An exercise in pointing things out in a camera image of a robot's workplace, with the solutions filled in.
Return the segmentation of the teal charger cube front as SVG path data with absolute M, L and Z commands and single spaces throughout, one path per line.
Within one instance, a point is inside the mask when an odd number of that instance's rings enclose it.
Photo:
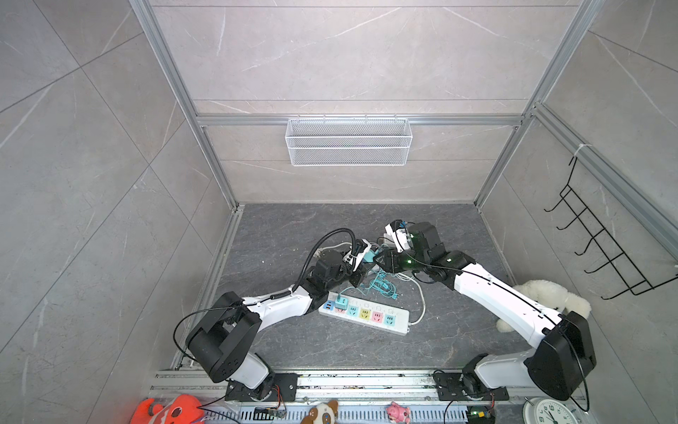
M 349 305 L 349 300 L 345 296 L 338 295 L 335 300 L 335 307 L 340 310 L 346 310 Z

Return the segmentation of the teal charger cube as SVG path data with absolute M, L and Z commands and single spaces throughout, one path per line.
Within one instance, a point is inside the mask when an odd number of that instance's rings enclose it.
M 364 255 L 362 256 L 362 263 L 373 263 L 374 262 L 374 256 L 375 252 L 373 250 L 369 250 L 367 252 L 364 252 Z
M 340 310 L 346 310 L 349 305 L 349 300 L 345 296 L 338 295 L 335 300 L 335 307 Z

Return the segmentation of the white multicolour power strip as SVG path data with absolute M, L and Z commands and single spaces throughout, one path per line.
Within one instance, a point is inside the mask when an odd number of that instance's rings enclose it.
M 335 307 L 335 300 L 338 295 L 345 296 L 349 300 L 346 310 L 340 310 Z M 330 293 L 328 300 L 319 309 L 319 313 L 322 316 L 402 336 L 407 335 L 410 331 L 409 311 L 340 293 Z

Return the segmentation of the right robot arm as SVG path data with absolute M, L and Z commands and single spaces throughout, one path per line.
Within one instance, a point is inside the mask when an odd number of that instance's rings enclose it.
M 385 227 L 388 247 L 374 261 L 388 273 L 423 272 L 434 282 L 485 307 L 531 347 L 522 353 L 480 354 L 462 371 L 464 395 L 480 399 L 498 388 L 537 388 L 559 401 L 586 389 L 597 360 L 588 321 L 531 300 L 493 276 L 468 254 L 446 249 L 436 228 L 395 220 Z

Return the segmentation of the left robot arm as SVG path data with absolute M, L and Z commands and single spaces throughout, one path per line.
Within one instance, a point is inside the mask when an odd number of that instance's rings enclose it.
M 359 285 L 367 274 L 362 261 L 371 251 L 372 244 L 348 228 L 330 231 L 311 249 L 291 287 L 245 298 L 229 291 L 213 307 L 199 310 L 202 317 L 181 353 L 200 364 L 213 383 L 239 383 L 261 398 L 272 388 L 275 372 L 251 351 L 257 334 L 319 310 L 345 282 Z

